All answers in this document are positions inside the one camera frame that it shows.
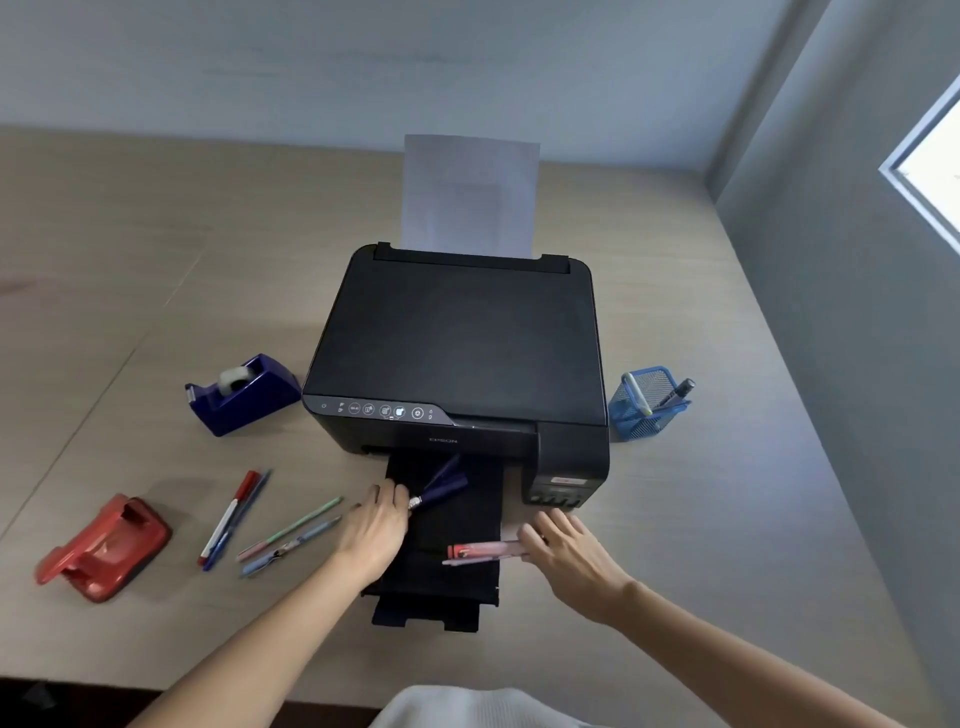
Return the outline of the person's right hand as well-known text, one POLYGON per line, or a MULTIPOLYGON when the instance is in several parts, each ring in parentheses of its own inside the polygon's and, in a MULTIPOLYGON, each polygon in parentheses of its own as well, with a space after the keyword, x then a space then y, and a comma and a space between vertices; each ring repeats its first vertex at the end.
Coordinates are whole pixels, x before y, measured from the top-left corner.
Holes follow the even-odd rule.
POLYGON ((554 596, 585 619, 616 627, 638 581, 606 551, 579 516, 558 508, 537 512, 533 526, 551 548, 550 563, 531 563, 554 596))

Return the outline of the pink pen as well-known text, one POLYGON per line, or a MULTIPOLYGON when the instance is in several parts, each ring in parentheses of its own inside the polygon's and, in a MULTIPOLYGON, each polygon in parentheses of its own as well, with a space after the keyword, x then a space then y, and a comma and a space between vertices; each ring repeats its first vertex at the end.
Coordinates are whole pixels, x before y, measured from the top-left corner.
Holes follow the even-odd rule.
POLYGON ((456 567, 525 557, 527 550, 519 540, 494 540, 456 543, 447 547, 443 566, 456 567))

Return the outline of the purple pen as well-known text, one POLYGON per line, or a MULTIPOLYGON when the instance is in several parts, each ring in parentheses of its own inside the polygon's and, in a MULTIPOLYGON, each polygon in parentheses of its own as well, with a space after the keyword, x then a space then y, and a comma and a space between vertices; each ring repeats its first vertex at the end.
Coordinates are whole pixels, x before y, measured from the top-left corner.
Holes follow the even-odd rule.
POLYGON ((412 513, 437 504, 462 491, 469 482, 462 464, 462 455, 455 454, 434 473, 420 494, 410 498, 408 511, 412 513))

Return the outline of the person's left forearm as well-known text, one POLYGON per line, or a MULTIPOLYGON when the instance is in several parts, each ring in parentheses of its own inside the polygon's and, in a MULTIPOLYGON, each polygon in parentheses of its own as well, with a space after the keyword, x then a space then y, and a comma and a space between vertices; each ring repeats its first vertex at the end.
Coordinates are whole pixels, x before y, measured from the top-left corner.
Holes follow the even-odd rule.
POLYGON ((357 551, 335 553, 127 728, 269 728, 331 630, 385 568, 357 551))

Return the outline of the person's right forearm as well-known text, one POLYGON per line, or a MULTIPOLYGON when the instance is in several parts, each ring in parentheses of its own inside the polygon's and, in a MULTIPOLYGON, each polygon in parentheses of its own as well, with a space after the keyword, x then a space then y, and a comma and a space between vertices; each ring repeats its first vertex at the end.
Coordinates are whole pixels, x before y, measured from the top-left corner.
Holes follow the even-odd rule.
POLYGON ((637 581, 604 622, 730 728, 904 728, 843 690, 680 608, 637 581))

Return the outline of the light blue pen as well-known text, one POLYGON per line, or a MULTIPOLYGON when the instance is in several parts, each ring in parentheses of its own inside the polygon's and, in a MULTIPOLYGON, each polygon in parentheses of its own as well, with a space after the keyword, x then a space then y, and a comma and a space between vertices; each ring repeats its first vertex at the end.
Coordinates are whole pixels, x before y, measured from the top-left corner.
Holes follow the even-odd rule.
POLYGON ((290 552, 294 552, 303 545, 315 540, 316 538, 330 531, 332 528, 338 526, 342 521, 342 518, 343 516, 334 516, 307 529, 302 534, 294 537, 294 539, 288 540, 282 543, 282 545, 276 546, 272 549, 268 549, 263 555, 256 557, 242 567, 240 578, 249 578, 259 574, 269 567, 270 564, 281 560, 290 552))

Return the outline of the green pen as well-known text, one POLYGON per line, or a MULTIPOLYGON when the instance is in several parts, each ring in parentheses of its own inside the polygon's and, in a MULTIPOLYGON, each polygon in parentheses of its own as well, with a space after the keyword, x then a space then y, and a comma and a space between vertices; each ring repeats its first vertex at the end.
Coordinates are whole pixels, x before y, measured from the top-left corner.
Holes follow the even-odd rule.
POLYGON ((316 520, 319 516, 326 514, 330 510, 342 504, 343 500, 344 500, 344 497, 342 495, 332 498, 329 502, 319 506, 317 509, 313 510, 312 512, 300 517, 298 520, 287 525, 286 527, 277 531, 276 533, 270 535, 266 539, 260 540, 257 543, 254 543, 251 546, 247 547, 246 549, 242 550, 236 556, 235 562, 238 564, 247 562, 250 559, 252 559, 255 555, 258 555, 261 552, 265 552, 270 546, 282 540, 284 537, 292 534, 293 532, 297 531, 298 529, 305 526, 306 524, 316 520))

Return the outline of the dark blue pen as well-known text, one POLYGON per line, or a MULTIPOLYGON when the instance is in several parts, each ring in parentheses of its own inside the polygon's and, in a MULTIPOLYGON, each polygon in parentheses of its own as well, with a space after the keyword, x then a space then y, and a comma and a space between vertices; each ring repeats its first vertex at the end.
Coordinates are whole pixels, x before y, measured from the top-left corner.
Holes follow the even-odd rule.
POLYGON ((204 561, 201 570, 204 573, 211 571, 224 557, 227 547, 230 544, 230 541, 233 539, 236 531, 243 523, 247 514, 251 511, 254 503, 257 501, 267 484, 269 483, 274 469, 272 467, 268 468, 259 478, 259 480, 252 486, 250 491, 247 493, 246 497, 239 503, 237 508, 234 510, 233 515, 227 521, 225 528, 222 531, 221 536, 214 542, 213 549, 210 555, 204 561))

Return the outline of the blue mesh pen holder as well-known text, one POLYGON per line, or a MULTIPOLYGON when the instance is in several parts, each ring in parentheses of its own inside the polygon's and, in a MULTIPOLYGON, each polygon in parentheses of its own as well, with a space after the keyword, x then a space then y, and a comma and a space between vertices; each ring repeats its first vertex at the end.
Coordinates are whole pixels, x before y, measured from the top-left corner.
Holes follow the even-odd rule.
MULTIPOLYGON (((631 370, 652 410, 679 383, 665 367, 631 370)), ((630 400, 620 382, 608 402, 608 418, 619 439, 624 442, 650 438, 666 430, 669 424, 690 406, 690 394, 686 402, 644 418, 630 400)))

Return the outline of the blue tape dispenser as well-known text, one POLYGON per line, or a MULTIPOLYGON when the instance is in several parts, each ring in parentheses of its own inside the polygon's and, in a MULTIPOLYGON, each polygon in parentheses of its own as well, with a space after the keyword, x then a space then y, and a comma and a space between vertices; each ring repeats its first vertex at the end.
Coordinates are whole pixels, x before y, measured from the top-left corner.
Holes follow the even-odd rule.
POLYGON ((245 428, 302 398, 302 386, 296 376, 277 359, 258 353, 241 366, 250 367, 255 376, 246 387, 230 396, 219 394, 217 381, 209 385, 184 385, 191 411, 216 437, 245 428))

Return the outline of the black inkjet printer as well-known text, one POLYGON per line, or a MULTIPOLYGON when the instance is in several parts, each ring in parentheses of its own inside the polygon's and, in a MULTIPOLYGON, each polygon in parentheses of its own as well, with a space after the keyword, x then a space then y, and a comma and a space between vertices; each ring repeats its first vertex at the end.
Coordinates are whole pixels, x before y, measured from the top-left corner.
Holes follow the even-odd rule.
POLYGON ((453 455, 468 485, 412 512, 371 622, 474 633, 498 606, 499 564, 442 565, 448 547, 500 539, 507 469, 533 507, 576 509, 610 471, 609 418, 589 267, 563 255, 509 258, 357 249, 301 389, 344 451, 388 455, 411 497, 453 455))

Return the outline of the person's white clothing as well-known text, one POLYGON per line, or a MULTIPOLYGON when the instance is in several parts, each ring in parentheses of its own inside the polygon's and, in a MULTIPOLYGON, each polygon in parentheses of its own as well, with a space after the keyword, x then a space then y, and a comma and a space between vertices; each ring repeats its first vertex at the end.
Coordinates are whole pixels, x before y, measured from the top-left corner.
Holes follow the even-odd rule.
POLYGON ((598 728, 519 689, 404 688, 368 728, 598 728))

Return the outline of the white and yellow highlighter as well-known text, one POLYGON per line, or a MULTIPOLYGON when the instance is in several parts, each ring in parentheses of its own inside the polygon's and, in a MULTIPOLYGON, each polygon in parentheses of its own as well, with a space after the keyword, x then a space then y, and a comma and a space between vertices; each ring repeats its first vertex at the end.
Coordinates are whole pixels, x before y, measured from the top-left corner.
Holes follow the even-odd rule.
POLYGON ((628 394, 634 409, 640 416, 649 418, 653 415, 653 410, 649 405, 642 388, 631 371, 625 371, 621 377, 621 383, 628 394))

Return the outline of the black marker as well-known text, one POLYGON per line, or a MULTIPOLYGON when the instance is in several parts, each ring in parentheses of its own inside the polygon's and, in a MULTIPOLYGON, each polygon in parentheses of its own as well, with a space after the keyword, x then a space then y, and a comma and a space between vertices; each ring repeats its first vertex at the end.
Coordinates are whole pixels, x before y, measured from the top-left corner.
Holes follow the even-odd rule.
POLYGON ((695 388, 695 382, 691 378, 680 381, 670 392, 654 407, 653 412, 659 413, 667 408, 677 407, 687 401, 687 396, 695 388))

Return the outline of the white paper sheet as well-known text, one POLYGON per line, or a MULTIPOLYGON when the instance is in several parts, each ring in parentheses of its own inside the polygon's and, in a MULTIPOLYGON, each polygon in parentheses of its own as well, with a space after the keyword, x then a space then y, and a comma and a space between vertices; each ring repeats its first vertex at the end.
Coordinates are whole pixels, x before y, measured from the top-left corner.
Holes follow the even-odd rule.
POLYGON ((408 134, 399 247, 532 259, 541 146, 408 134))

